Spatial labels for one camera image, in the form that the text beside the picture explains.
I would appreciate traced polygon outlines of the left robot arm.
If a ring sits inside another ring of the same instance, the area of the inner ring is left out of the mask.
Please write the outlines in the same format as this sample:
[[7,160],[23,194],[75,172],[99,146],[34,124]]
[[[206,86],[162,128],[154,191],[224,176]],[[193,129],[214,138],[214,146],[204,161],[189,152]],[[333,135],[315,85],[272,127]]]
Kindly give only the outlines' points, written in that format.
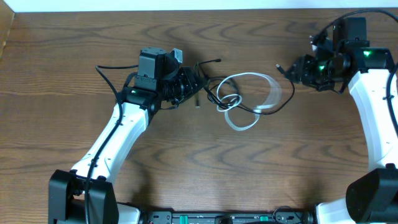
[[206,84],[184,67],[179,49],[145,47],[139,62],[115,91],[116,105],[91,149],[69,171],[56,170],[49,180],[49,223],[142,223],[141,211],[119,203],[114,193],[118,173],[138,137],[162,102],[178,108]]

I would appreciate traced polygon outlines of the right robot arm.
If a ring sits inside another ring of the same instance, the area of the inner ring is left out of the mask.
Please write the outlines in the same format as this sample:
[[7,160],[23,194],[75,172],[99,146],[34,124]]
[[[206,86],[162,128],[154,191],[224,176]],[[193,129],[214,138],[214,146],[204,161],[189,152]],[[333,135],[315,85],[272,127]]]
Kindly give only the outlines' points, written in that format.
[[299,57],[284,72],[316,91],[348,90],[358,109],[369,172],[345,196],[315,207],[316,223],[397,223],[397,64],[387,48],[371,47],[363,17],[342,17],[312,37],[315,55]]

